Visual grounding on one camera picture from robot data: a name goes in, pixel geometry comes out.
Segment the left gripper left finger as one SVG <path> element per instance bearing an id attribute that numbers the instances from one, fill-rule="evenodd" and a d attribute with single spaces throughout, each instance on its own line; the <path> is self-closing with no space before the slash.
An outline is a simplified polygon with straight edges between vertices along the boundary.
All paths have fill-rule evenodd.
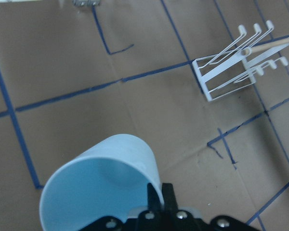
<path id="1" fill-rule="evenodd" d="M 151 183 L 147 184 L 147 207 L 150 211 L 161 211 L 159 196 Z"/>

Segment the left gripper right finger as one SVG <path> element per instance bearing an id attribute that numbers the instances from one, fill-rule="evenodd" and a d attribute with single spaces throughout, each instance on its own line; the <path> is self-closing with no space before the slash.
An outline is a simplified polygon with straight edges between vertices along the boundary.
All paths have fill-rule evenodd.
<path id="1" fill-rule="evenodd" d="M 165 211 L 177 211 L 178 204 L 175 197 L 173 185 L 171 183 L 162 183 L 162 195 L 164 199 Z"/>

